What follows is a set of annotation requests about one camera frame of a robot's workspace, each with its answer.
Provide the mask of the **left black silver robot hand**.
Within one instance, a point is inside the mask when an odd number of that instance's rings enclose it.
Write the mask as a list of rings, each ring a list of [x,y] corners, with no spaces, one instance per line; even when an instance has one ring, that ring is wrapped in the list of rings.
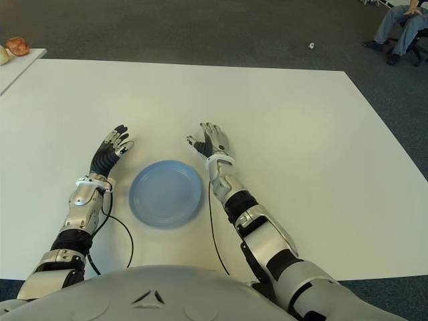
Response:
[[[89,173],[108,177],[119,159],[134,146],[134,141],[128,137],[128,127],[123,124],[107,134],[92,158]]]

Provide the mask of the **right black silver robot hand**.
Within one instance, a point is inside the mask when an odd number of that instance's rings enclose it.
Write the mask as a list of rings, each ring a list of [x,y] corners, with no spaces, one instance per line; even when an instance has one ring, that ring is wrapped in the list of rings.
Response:
[[[187,136],[187,142],[201,155],[209,158],[214,154],[229,155],[229,140],[219,126],[210,122],[200,123],[203,140]]]

